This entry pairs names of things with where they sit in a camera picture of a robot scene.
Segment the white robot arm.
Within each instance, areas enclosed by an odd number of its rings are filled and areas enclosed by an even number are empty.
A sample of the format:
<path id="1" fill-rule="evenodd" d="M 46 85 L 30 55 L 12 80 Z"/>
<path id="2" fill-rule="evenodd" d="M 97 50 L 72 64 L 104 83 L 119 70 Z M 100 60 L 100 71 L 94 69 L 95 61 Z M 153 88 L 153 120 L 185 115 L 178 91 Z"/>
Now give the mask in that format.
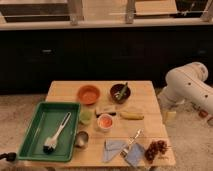
<path id="1" fill-rule="evenodd" d="M 213 115 L 213 88 L 205 83 L 207 78 L 208 69 L 200 62 L 171 69 L 165 77 L 166 86 L 158 94 L 160 106 L 171 108 L 187 99 Z"/>

